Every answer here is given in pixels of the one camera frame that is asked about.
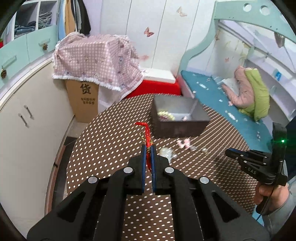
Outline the person's right hand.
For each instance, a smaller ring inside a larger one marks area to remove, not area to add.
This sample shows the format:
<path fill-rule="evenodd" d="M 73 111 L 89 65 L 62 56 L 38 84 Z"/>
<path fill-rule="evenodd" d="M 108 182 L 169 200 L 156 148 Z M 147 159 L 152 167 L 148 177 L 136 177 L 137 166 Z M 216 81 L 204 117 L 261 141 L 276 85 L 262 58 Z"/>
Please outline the person's right hand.
<path fill-rule="evenodd" d="M 267 204 L 268 211 L 273 212 L 287 201 L 289 195 L 288 183 L 285 186 L 279 185 L 273 187 L 258 182 L 255 188 L 254 203 L 259 205 L 264 197 L 269 197 L 269 202 Z"/>

